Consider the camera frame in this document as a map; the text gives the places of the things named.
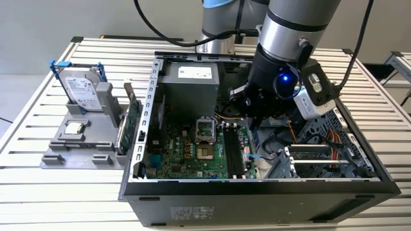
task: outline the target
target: blue tab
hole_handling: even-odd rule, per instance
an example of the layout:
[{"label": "blue tab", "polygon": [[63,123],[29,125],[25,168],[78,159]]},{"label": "blue tab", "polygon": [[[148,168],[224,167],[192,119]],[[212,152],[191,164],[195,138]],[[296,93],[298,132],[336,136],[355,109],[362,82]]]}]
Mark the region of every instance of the blue tab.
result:
[{"label": "blue tab", "polygon": [[71,62],[70,61],[60,61],[56,64],[57,67],[70,67],[71,66]]},{"label": "blue tab", "polygon": [[98,68],[99,68],[99,70],[100,70],[100,80],[102,80],[102,82],[107,82],[107,76],[106,76],[106,71],[104,71],[104,66],[103,66],[103,64],[99,62],[98,63]]},{"label": "blue tab", "polygon": [[219,6],[224,6],[235,0],[204,0],[203,7],[204,8],[216,8]]},{"label": "blue tab", "polygon": [[252,157],[252,158],[262,158],[259,155],[254,155],[251,153],[247,153],[247,156]]}]

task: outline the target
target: label sticker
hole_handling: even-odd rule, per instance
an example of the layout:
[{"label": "label sticker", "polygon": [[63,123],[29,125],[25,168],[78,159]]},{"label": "label sticker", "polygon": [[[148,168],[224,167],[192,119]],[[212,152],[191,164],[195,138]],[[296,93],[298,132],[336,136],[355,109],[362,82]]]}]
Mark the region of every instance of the label sticker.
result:
[{"label": "label sticker", "polygon": [[212,79],[211,67],[182,66],[179,67],[179,78]]},{"label": "label sticker", "polygon": [[203,220],[211,219],[214,214],[214,206],[202,207],[171,207],[171,218],[175,220]]},{"label": "label sticker", "polygon": [[87,78],[67,77],[65,82],[76,103],[86,110],[102,110],[92,82]]}]

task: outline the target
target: black cable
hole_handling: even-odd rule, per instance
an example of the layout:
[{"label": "black cable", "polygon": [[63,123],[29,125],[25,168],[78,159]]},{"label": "black cable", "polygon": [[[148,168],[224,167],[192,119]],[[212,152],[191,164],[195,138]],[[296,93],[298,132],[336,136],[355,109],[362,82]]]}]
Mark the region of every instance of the black cable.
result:
[{"label": "black cable", "polygon": [[406,104],[408,98],[410,98],[408,96],[404,98],[403,102],[400,103],[400,106],[404,106],[404,104]]},{"label": "black cable", "polygon": [[386,80],[386,82],[382,84],[382,86],[386,85],[386,83],[390,81],[390,79],[392,79],[394,76],[396,76],[396,74],[398,74],[398,72],[394,75],[391,75],[391,77]]},{"label": "black cable", "polygon": [[8,122],[8,123],[11,123],[11,124],[13,123],[11,120],[4,119],[4,118],[1,118],[1,117],[0,117],[0,120],[4,120],[5,122]]},{"label": "black cable", "polygon": [[362,45],[362,40],[364,38],[366,27],[367,27],[367,22],[368,22],[368,18],[370,18],[372,4],[374,4],[374,0],[368,0],[367,10],[366,10],[364,18],[362,20],[362,25],[360,25],[359,39],[358,39],[358,43],[356,43],[356,46],[355,46],[354,54],[352,54],[352,57],[351,57],[351,61],[350,61],[350,64],[348,64],[348,68],[347,68],[347,71],[346,71],[346,75],[344,75],[344,78],[342,80],[342,83],[339,84],[339,88],[340,89],[343,89],[343,87],[344,87],[344,85],[346,85],[346,83],[348,81],[348,77],[350,77],[350,74],[351,74],[351,69],[352,69],[352,66],[354,66],[354,62],[355,62],[355,60],[358,58],[358,55],[359,55],[360,45]]},{"label": "black cable", "polygon": [[139,1],[135,0],[135,6],[136,6],[136,10],[139,12],[139,15],[146,23],[146,25],[148,26],[148,28],[155,32],[156,35],[159,35],[160,38],[163,38],[167,42],[170,42],[171,44],[176,45],[176,46],[180,46],[180,47],[196,47],[196,46],[200,46],[208,42],[211,42],[212,40],[216,40],[227,35],[236,35],[236,34],[250,34],[250,33],[254,33],[254,29],[239,29],[239,30],[230,30],[230,31],[226,31],[226,32],[222,32],[219,33],[218,35],[202,40],[202,41],[198,41],[198,42],[194,42],[194,43],[182,43],[182,42],[178,42],[175,41],[174,39],[171,39],[170,37],[167,37],[166,35],[162,34],[162,32],[155,28],[155,26],[151,24],[151,22],[148,21],[144,13],[143,13],[143,10],[142,10],[142,7],[140,7],[140,4],[139,4]]},{"label": "black cable", "polygon": [[276,141],[276,142],[279,142],[279,143],[280,143],[282,145],[284,145],[284,146],[288,146],[290,144],[292,144],[292,142],[286,141],[286,140],[283,140],[283,139],[280,139],[280,138],[278,137],[278,135],[279,135],[283,131],[287,131],[287,130],[288,130],[288,128],[278,128],[278,129],[275,129],[275,131],[274,131],[274,132],[268,135],[268,137],[264,139],[264,141],[262,142],[262,145],[260,145],[260,147],[262,147],[264,153],[267,153],[267,154],[274,153],[272,148],[271,148],[271,146],[270,146],[270,144],[268,144],[268,142],[271,142],[272,140]]}]

